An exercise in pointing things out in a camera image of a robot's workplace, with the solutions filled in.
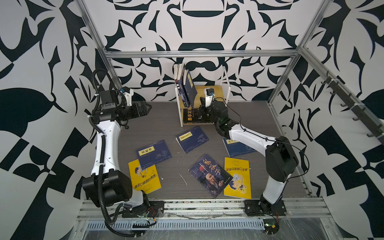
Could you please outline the thick blue book yellow label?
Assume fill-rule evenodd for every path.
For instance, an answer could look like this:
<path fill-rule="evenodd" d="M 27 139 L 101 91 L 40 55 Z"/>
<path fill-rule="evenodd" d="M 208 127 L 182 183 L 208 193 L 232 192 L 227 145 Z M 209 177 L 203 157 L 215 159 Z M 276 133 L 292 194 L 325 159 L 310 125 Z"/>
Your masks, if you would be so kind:
<path fill-rule="evenodd" d="M 183 79 L 184 90 L 186 92 L 190 108 L 195 107 L 195 98 L 198 94 L 195 84 L 193 82 L 191 73 L 189 70 L 184 70 L 184 79 Z"/>

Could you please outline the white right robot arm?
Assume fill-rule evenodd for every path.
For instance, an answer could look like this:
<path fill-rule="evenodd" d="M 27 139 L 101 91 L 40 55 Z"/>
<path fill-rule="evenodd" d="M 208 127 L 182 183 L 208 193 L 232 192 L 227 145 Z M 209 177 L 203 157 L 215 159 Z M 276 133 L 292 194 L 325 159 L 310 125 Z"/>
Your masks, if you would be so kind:
<path fill-rule="evenodd" d="M 219 135 L 240 142 L 265 157 L 269 178 L 261 201 L 275 205 L 281 200 L 285 186 L 299 163 L 290 141 L 283 136 L 274 138 L 263 135 L 232 120 L 225 102 L 209 102 L 202 97 L 200 101 L 201 114 L 210 119 Z"/>

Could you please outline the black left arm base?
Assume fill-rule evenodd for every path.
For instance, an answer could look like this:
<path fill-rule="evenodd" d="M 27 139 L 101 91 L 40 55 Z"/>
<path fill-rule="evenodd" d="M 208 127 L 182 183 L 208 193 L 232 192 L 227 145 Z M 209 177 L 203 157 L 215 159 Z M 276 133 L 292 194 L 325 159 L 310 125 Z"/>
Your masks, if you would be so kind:
<path fill-rule="evenodd" d="M 122 217 L 123 218 L 138 218 L 148 217 L 155 218 L 164 213 L 165 202 L 164 201 L 149 201 L 139 207 L 129 209 L 124 207 Z"/>

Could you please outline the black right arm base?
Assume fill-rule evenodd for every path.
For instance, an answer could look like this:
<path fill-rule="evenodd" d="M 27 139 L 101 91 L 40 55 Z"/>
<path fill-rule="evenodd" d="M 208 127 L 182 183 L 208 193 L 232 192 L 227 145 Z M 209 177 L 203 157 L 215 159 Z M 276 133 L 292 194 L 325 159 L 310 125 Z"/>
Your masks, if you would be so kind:
<path fill-rule="evenodd" d="M 244 200 L 244 205 L 245 214 L 249 217 L 262 215 L 285 216 L 287 211 L 282 199 L 278 200 L 275 204 L 271 204 L 265 199 Z"/>

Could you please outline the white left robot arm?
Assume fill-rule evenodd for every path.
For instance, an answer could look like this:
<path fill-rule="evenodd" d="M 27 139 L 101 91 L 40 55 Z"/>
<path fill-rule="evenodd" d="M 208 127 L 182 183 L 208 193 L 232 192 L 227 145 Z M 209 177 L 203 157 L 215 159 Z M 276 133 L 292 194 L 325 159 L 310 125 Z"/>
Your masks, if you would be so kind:
<path fill-rule="evenodd" d="M 127 87 L 101 91 L 97 104 L 88 117 L 97 132 L 95 163 L 91 176 L 82 187 L 98 207 L 123 203 L 131 208 L 145 205 L 145 193 L 134 190 L 131 179 L 123 174 L 118 161 L 118 141 L 128 122 L 146 116 L 152 106 L 145 101 L 133 101 L 134 91 Z"/>

